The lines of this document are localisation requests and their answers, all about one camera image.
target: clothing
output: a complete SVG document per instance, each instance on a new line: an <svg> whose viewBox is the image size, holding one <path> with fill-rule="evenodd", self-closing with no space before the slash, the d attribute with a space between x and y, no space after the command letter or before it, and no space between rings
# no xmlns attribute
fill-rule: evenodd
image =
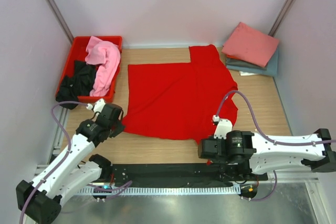
<svg viewBox="0 0 336 224"><path fill-rule="evenodd" d="M223 44L222 52L237 59L265 67L279 44L273 38L240 22L229 39Z"/></svg>
<svg viewBox="0 0 336 224"><path fill-rule="evenodd" d="M238 66L230 65L228 63L226 64L226 67L232 70L238 70L238 71L249 72L249 73L257 73L257 74L263 74L265 76L275 77L278 72L278 58L279 58L279 49L275 51L272 58L267 63L265 70L256 69L256 68L238 67Z"/></svg>
<svg viewBox="0 0 336 224"><path fill-rule="evenodd" d="M260 70L266 70L267 65L263 68L258 65L243 61L243 60L237 60L233 58L226 57L226 64L231 66L237 66L237 67L244 67L244 68L255 68Z"/></svg>
<svg viewBox="0 0 336 224"><path fill-rule="evenodd" d="M85 58L87 64L100 65L90 96L103 97L110 90L112 79L118 71L120 51L112 42L92 36L86 52L88 53Z"/></svg>
<svg viewBox="0 0 336 224"><path fill-rule="evenodd" d="M215 46L189 47L190 63L129 65L129 106L125 132L173 140L201 139L214 134L223 96L237 83L220 61ZM237 119L231 97L219 114Z"/></svg>
<svg viewBox="0 0 336 224"><path fill-rule="evenodd" d="M96 78L96 67L84 61L74 61L73 76L64 76L56 95L56 101L76 101L78 96L88 96ZM77 104L62 104L64 108L74 109Z"/></svg>

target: wooden surface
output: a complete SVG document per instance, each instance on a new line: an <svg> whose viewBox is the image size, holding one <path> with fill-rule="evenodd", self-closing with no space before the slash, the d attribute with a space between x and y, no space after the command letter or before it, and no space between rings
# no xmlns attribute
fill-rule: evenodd
<svg viewBox="0 0 336 224"><path fill-rule="evenodd" d="M224 61L225 56L222 54L220 56ZM113 103L123 107L125 114L129 95L128 64L190 62L188 48L124 49L121 57L121 71L117 78ZM231 74L238 83L238 89L251 102L261 129L269 135L290 135L273 78L241 77L238 71L231 71ZM244 100L237 94L233 100L238 107L238 119L234 129L254 132L256 128ZM81 121L91 117L92 112L82 106L72 110L67 124L70 136L74 134ZM66 145L67 141L64 139L63 147ZM206 162L197 157L197 145L193 140L163 140L129 133L121 133L114 139L107 139L92 152L94 153L99 153L115 164Z"/></svg>

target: red basket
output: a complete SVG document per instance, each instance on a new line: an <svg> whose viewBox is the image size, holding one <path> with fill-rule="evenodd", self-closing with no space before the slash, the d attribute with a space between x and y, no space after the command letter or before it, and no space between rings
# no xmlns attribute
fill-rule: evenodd
<svg viewBox="0 0 336 224"><path fill-rule="evenodd" d="M110 41L116 46L118 46L119 51L121 52L121 43L122 43L122 37L121 36L97 36L97 38L100 38L105 41ZM74 61L75 60L80 60L80 61L85 61L85 57L88 55L86 52L86 46L89 43L90 36L85 36L85 37L76 37L73 40L70 53L68 55L67 62L65 63L63 73L61 76L61 79L59 80L58 83L58 88L56 90L56 95L58 93L59 87L61 85L61 82L64 78L64 76L72 77L74 75ZM112 102L113 101L113 95L114 95L114 88L116 87L115 85L115 79L120 71L120 64L118 66L118 69L112 79L111 82L111 87L109 92L104 96L104 97L78 97L78 100L80 102L86 102L86 103L93 103L98 101L100 98L104 98L105 101L107 102Z"/></svg>

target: folded pink towel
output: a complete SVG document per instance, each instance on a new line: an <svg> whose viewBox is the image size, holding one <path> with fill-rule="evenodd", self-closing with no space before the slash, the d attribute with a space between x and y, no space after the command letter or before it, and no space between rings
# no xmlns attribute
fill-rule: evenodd
<svg viewBox="0 0 336 224"><path fill-rule="evenodd" d="M222 52L265 67L278 44L279 39L263 34L240 22L229 39L223 44Z"/></svg>
<svg viewBox="0 0 336 224"><path fill-rule="evenodd" d="M86 52L88 53L85 57L87 64L101 64L97 70L95 83L90 92L90 96L103 97L110 90L112 79L120 62L120 51L112 42L103 41L91 36L86 47Z"/></svg>

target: gray wall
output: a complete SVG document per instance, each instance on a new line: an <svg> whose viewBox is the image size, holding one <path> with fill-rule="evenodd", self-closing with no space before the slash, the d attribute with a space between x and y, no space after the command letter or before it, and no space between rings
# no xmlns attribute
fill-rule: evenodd
<svg viewBox="0 0 336 224"><path fill-rule="evenodd" d="M0 216L17 223L15 187L47 159L49 110L70 43L45 0L0 0Z"/></svg>
<svg viewBox="0 0 336 224"><path fill-rule="evenodd" d="M336 0L296 0L276 37L276 83L293 134L326 127L336 139ZM320 180L334 206L336 173Z"/></svg>
<svg viewBox="0 0 336 224"><path fill-rule="evenodd" d="M240 21L267 33L285 0L55 1L74 36L117 34L124 48L153 48L221 45Z"/></svg>

